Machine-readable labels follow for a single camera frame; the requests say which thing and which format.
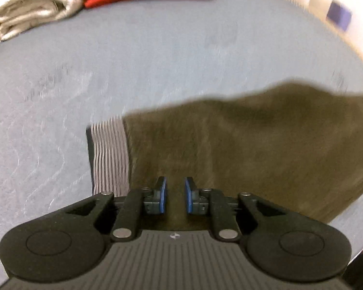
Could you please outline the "grey quilted mattress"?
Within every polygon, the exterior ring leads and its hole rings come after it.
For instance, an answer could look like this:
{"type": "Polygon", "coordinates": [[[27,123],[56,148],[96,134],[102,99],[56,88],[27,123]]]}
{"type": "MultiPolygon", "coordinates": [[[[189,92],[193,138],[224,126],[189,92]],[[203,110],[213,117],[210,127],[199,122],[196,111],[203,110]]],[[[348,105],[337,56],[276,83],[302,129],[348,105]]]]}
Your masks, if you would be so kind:
{"type": "Polygon", "coordinates": [[[363,59],[293,0],[118,2],[0,43],[0,240],[91,195],[90,123],[286,79],[363,94],[363,59]]]}

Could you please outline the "purple yoga mat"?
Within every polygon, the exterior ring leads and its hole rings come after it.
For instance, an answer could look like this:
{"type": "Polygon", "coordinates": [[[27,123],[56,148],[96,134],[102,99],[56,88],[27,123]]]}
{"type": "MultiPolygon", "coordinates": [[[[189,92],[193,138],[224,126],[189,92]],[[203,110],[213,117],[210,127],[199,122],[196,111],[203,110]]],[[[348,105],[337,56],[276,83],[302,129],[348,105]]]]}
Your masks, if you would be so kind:
{"type": "Polygon", "coordinates": [[[351,23],[352,13],[338,1],[332,0],[326,18],[342,31],[347,31],[351,23]]]}

